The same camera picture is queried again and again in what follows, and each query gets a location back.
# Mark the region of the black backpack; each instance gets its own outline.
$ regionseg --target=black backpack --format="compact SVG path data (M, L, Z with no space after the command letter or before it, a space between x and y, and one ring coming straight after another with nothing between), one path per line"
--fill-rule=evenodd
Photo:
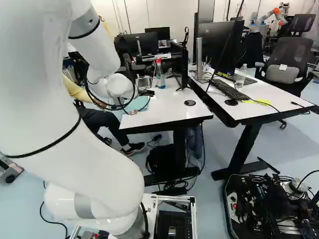
M152 149L146 158L145 166L150 173L157 175L175 174L185 167L176 163L173 144Z

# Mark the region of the white wall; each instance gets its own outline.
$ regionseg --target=white wall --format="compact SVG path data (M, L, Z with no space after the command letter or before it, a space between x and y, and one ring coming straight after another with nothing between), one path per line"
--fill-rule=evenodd
M112 36L126 30L130 33L124 0L91 0L97 13L107 22ZM289 15L305 13L313 0L290 0ZM261 0L259 16L279 6L281 0ZM241 0L231 0L229 19L236 16ZM259 0L245 0L242 16L245 25L250 24L251 13L257 11ZM198 0L126 0L132 33L142 33L148 27L169 26L171 38L184 40L184 28L189 27L187 48L189 57L193 52L194 13ZM226 20L228 0L215 0L214 21Z
M273 8L278 7L282 0L261 0L259 15L265 15ZM295 15L298 13L305 13L309 9L313 0L286 0L290 2L289 15ZM237 14L241 0L231 0L229 9L229 19L235 17ZM245 0L242 10L242 16L245 20L245 25L249 25L251 13L257 11L259 0ZM215 0L214 21L226 20L228 0ZM266 22L271 22L275 17L272 16Z
M120 29L115 18L112 0L92 0L97 13L106 20L112 36L124 30L130 34L124 0L113 0L113 2L118 7L115 12ZM197 0L126 0L126 6L132 33L142 33L145 28L149 27L169 26L171 38L183 41L184 29L188 26L187 48L190 58L192 57L194 13L197 12Z

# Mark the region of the person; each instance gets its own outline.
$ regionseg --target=person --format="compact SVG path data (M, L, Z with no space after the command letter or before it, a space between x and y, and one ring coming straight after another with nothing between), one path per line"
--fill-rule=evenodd
M63 75L63 83L70 94L74 99L86 102L93 103L89 98L87 92L72 82L68 77ZM101 109L105 109L105 105L95 100ZM87 109L83 104L75 104L76 109L78 110L81 118L83 119L86 126L104 143L105 140L98 135L100 127L108 127L112 135L122 146L121 152L126 156L131 156L137 152L140 152L144 149L145 143L130 143L129 138L126 134L119 130L120 122L112 112L98 111L94 109Z

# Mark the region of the chair wheel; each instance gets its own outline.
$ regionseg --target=chair wheel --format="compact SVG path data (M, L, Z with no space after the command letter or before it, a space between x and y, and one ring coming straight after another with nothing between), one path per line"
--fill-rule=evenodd
M6 183L13 183L15 180L15 176L14 175L9 175L6 177L5 182Z
M280 128L281 128L282 130L284 130L286 127L287 127L286 124L282 124L282 125L280 126Z

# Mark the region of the yellow sticky note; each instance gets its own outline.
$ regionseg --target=yellow sticky note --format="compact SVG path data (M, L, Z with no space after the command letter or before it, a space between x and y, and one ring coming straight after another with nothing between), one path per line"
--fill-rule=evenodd
M271 105L271 101L269 100L264 100L264 99L255 99L255 101L252 100L248 100L248 101L242 101L243 103L247 103L247 104L251 104L251 103L259 103L261 105L267 106L267 105Z

